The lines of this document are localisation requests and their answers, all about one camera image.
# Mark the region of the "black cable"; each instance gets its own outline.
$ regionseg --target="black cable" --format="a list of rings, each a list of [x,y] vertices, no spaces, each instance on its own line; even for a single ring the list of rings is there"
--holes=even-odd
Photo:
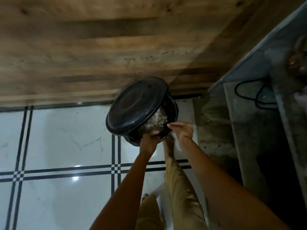
[[[264,84],[261,86],[261,88],[259,89],[259,91],[257,92],[256,94],[256,98],[251,98],[251,97],[245,97],[245,96],[242,96],[238,93],[237,89],[240,85],[244,84],[244,83],[250,83],[250,82],[255,82],[255,81],[265,81]],[[278,108],[264,108],[264,107],[261,107],[259,106],[258,104],[262,104],[262,105],[277,105],[276,102],[262,102],[262,101],[259,101],[258,98],[262,92],[262,90],[264,89],[264,87],[267,85],[267,83],[269,82],[269,77],[265,77],[265,78],[260,78],[260,79],[255,79],[255,80],[250,80],[250,81],[242,81],[240,82],[239,84],[236,85],[235,87],[235,94],[240,97],[240,98],[243,98],[243,99],[247,99],[247,100],[252,100],[255,102],[255,106],[259,109],[262,109],[262,110],[278,110]]]

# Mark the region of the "black pot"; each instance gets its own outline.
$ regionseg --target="black pot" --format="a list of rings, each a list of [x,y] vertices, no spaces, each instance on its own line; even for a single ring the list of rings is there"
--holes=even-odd
[[[123,136],[133,146],[140,146],[138,129],[162,106],[167,123],[176,122],[178,106],[168,92],[167,83],[158,77],[145,78],[132,83],[112,104],[106,117],[106,127],[114,135]],[[159,133],[163,141],[171,130],[166,126]]]

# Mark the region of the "pant leg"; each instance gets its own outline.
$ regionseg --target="pant leg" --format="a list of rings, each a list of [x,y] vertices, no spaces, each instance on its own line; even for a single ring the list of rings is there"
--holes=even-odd
[[[165,230],[165,223],[161,216],[159,206],[154,195],[149,195],[142,201],[138,218],[136,222],[136,230]]]
[[[174,230],[208,229],[195,190],[173,157],[167,159],[164,180],[170,192]]]

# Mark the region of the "foot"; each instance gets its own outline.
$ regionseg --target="foot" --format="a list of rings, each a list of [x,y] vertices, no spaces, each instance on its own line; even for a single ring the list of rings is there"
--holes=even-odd
[[[149,196],[149,194],[144,194],[143,197],[142,197],[142,201],[145,200],[145,198],[147,198]]]
[[[165,163],[169,157],[174,157],[175,139],[169,134],[163,142]]]

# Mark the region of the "wooden board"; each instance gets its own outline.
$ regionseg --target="wooden board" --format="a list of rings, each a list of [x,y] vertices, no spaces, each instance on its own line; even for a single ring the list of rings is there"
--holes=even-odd
[[[303,1],[0,0],[0,106],[202,93]]]

